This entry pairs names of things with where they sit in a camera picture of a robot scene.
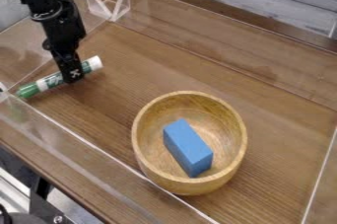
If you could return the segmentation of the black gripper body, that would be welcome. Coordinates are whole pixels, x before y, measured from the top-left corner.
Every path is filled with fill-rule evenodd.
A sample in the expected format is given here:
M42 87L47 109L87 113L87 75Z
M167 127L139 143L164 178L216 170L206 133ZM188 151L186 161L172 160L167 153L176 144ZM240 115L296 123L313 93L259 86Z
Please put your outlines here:
M43 25L46 31L44 49L54 56L75 55L79 43L87 35L75 1L60 0L55 10L32 13L31 17Z

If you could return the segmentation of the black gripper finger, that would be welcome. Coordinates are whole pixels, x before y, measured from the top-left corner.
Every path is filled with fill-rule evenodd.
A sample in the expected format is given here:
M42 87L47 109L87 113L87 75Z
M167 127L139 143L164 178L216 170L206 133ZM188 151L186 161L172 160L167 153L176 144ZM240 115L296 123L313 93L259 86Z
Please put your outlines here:
M82 61L78 53L59 54L56 56L56 64L67 84L75 83L84 77Z

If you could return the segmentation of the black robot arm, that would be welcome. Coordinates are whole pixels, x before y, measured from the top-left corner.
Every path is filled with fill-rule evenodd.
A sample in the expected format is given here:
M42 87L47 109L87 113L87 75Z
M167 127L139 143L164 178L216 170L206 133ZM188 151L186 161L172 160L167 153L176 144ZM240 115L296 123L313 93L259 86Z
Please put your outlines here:
M30 8L31 19L44 28L44 50L54 56L63 81L74 83L84 77L78 48L87 32L74 0L20 0Z

